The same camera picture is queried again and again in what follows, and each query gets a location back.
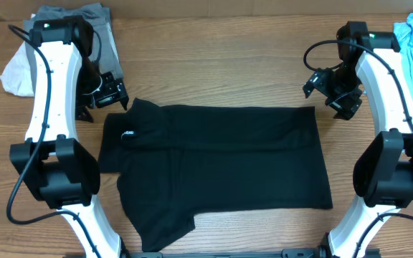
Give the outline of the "black t-shirt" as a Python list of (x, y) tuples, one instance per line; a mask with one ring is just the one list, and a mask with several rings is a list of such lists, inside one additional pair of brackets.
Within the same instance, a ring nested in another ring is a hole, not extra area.
[(313, 107), (135, 99), (128, 112), (106, 117), (98, 163), (118, 174), (144, 252), (188, 234), (197, 214), (333, 206)]

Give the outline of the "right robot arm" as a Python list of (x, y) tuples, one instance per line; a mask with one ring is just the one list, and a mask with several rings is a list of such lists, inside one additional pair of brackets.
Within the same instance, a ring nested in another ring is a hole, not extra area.
[(363, 21), (350, 21), (336, 34), (340, 63), (315, 68), (303, 85), (319, 91), (336, 117), (351, 119), (368, 98), (374, 140), (353, 169), (355, 196), (341, 222), (304, 257), (378, 257), (369, 247), (380, 228), (413, 201), (413, 99), (402, 68), (395, 34), (370, 31)]

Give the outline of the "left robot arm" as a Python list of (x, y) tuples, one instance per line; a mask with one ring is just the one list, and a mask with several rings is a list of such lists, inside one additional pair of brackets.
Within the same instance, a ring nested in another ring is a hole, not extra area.
[(23, 143), (10, 147), (18, 185), (45, 202), (50, 216), (71, 226), (86, 257), (127, 257), (100, 203), (96, 159), (80, 144), (76, 123), (90, 110), (128, 104), (120, 78), (90, 60), (98, 33), (82, 16), (37, 20), (29, 31), (11, 26), (33, 50), (37, 67), (32, 118)]

